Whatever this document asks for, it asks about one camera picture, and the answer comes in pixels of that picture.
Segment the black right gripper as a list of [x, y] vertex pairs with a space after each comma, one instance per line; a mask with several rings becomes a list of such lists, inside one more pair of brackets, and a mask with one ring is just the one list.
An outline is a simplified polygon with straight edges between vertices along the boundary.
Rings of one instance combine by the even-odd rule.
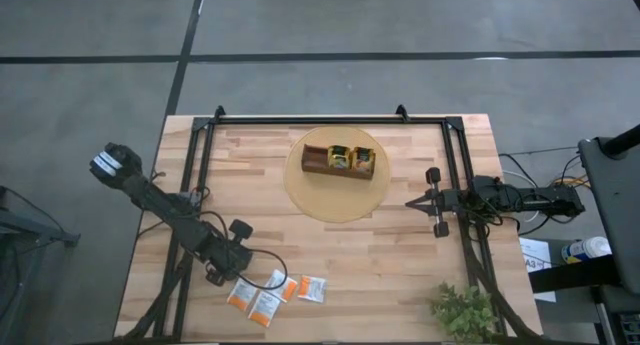
[[[439, 189], [439, 182], [441, 181], [440, 169], [437, 167], [431, 167], [426, 171], [425, 175], [426, 175], [427, 183], [431, 186], [430, 200], [431, 200], [432, 207], [434, 209], [434, 214], [437, 219], [433, 227], [434, 235], [436, 238], [447, 237], [450, 231], [449, 231], [448, 222], [445, 221], [443, 217], [445, 208], [444, 208], [444, 197], [442, 195], [442, 192]], [[423, 195], [408, 201], [408, 204], [406, 204], [406, 207], [429, 214], [429, 206], [421, 204], [428, 200], [429, 200], [429, 194], [425, 192]]]

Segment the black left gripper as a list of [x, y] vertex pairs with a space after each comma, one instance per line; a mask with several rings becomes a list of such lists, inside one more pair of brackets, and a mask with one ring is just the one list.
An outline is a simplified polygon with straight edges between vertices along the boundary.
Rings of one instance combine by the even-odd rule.
[[248, 268], [252, 260], [252, 252], [241, 244], [248, 239], [253, 228], [244, 221], [235, 219], [230, 227], [233, 238], [215, 229], [204, 242], [199, 258], [206, 268], [206, 280], [216, 286], [232, 281], [238, 274]]

